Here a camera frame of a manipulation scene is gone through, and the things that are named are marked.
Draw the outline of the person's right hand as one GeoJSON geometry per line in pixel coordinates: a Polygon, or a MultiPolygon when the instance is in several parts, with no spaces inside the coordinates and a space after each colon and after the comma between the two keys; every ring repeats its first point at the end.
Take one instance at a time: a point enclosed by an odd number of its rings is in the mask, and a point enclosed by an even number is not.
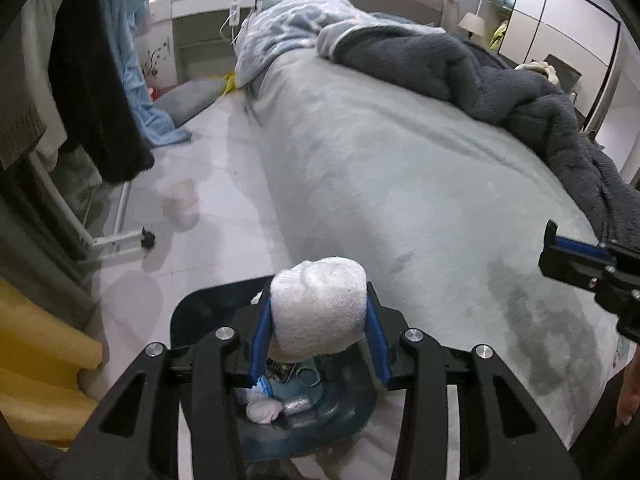
{"type": "Polygon", "coordinates": [[[639,361],[631,361],[624,370],[623,385],[616,405],[616,425],[628,426],[640,404],[639,361]]]}

